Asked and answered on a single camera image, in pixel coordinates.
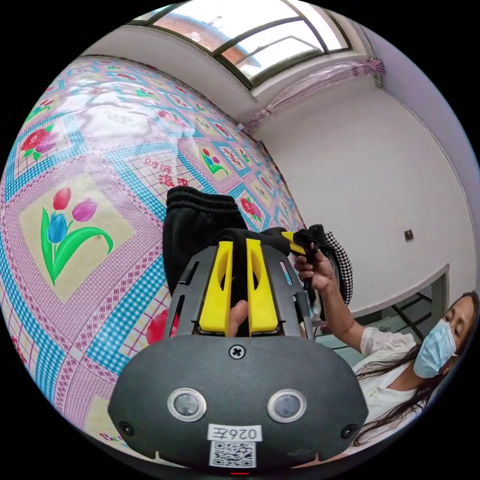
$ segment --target camera lens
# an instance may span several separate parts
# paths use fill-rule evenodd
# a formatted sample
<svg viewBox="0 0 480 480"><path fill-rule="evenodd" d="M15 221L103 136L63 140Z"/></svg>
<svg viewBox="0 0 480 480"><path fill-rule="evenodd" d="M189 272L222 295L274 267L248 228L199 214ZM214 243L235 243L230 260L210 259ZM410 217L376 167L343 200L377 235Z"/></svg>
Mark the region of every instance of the camera lens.
<svg viewBox="0 0 480 480"><path fill-rule="evenodd" d="M307 409L307 400L296 390L280 390L274 393L267 405L272 420L286 424L298 420Z"/></svg>
<svg viewBox="0 0 480 480"><path fill-rule="evenodd" d="M169 412L182 422L196 422L207 412L204 397L192 388L178 388L168 397Z"/></svg>

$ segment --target qr code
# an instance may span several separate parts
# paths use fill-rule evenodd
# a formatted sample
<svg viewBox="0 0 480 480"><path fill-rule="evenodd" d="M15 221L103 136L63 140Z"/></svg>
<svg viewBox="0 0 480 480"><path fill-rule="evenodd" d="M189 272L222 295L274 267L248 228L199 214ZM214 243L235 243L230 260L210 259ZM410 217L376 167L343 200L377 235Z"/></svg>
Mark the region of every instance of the qr code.
<svg viewBox="0 0 480 480"><path fill-rule="evenodd" d="M210 465L213 467L255 468L257 465L255 442L240 443L213 441Z"/></svg>

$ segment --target sticker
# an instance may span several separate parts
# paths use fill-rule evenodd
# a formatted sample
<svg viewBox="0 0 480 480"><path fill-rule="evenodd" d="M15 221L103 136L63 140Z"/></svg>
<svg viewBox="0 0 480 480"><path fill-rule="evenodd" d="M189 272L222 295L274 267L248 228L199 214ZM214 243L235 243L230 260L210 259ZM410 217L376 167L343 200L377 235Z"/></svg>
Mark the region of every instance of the sticker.
<svg viewBox="0 0 480 480"><path fill-rule="evenodd" d="M257 467L257 444L254 441L212 441L210 467L254 469Z"/></svg>
<svg viewBox="0 0 480 480"><path fill-rule="evenodd" d="M261 442L262 426L232 426L209 423L206 439L211 442Z"/></svg>

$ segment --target houndstooth fabric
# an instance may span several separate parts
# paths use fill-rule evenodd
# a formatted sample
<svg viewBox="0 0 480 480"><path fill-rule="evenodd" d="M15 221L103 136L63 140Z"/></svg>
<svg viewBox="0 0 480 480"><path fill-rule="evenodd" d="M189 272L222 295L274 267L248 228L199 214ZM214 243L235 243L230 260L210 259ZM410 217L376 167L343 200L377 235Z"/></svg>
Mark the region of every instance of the houndstooth fabric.
<svg viewBox="0 0 480 480"><path fill-rule="evenodd" d="M340 245L331 231L325 234L325 241L335 254L338 271L345 287L343 301L345 302L345 305L348 305L352 300L352 295L354 293L354 272L352 262L350 262L347 252Z"/></svg>

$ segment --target brick building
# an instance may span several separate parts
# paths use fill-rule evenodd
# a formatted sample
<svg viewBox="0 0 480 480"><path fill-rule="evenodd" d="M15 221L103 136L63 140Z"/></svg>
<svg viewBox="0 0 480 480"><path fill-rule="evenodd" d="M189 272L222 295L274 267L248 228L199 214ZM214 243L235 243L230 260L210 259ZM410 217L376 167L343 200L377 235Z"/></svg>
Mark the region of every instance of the brick building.
<svg viewBox="0 0 480 480"><path fill-rule="evenodd" d="M230 40L228 36L215 28L212 24L204 23L174 12L170 12L160 18L154 23L154 25L190 38L211 52ZM248 52L243 48L234 46L229 48L223 55L231 63L237 65L248 55ZM261 65L252 57L250 57L244 65L261 67Z"/></svg>

